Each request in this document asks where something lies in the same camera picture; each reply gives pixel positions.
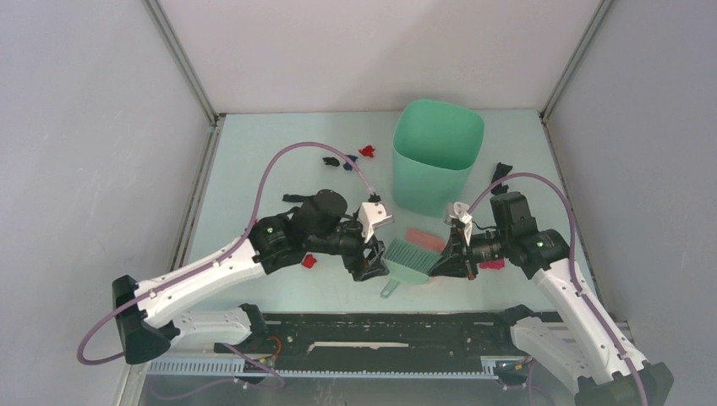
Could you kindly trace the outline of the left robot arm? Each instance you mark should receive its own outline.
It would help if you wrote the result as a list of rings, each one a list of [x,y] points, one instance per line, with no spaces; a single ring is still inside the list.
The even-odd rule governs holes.
[[[238,238],[212,255],[160,277],[136,281],[129,275],[112,282],[115,321],[130,365],[165,354],[178,343],[226,343],[257,352],[267,341],[263,315],[254,304],[234,310],[191,312],[191,307],[235,284],[300,264],[309,254],[338,255],[352,279],[387,275],[386,250],[377,228],[393,216],[378,195],[354,213],[337,192],[284,195],[292,208],[254,221],[246,239]]]

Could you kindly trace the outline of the green hand brush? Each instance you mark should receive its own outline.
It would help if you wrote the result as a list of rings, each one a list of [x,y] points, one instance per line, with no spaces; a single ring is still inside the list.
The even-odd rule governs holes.
[[[430,279],[430,270],[441,258],[440,253],[426,250],[404,239],[394,239],[381,258],[390,281],[380,291],[388,299],[400,284],[421,285]]]

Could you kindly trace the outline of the pink dustpan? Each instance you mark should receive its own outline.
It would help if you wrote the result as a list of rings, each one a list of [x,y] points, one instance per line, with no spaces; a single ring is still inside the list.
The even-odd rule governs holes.
[[[416,228],[408,228],[404,238],[410,244],[435,253],[440,253],[446,246],[446,241],[441,237]]]

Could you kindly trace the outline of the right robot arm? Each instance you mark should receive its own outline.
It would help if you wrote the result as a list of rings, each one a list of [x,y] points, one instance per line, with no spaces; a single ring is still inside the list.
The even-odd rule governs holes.
[[[665,363],[653,364],[623,334],[586,283],[566,240],[554,229],[539,230],[526,197],[518,192],[490,200],[495,227],[473,232],[468,205],[449,203],[446,247],[430,274],[475,279],[479,265],[505,259],[519,267],[553,304],[572,334],[557,337],[530,309],[501,313],[491,340],[497,350],[518,349],[538,361],[573,395],[577,405],[663,405],[674,384]]]

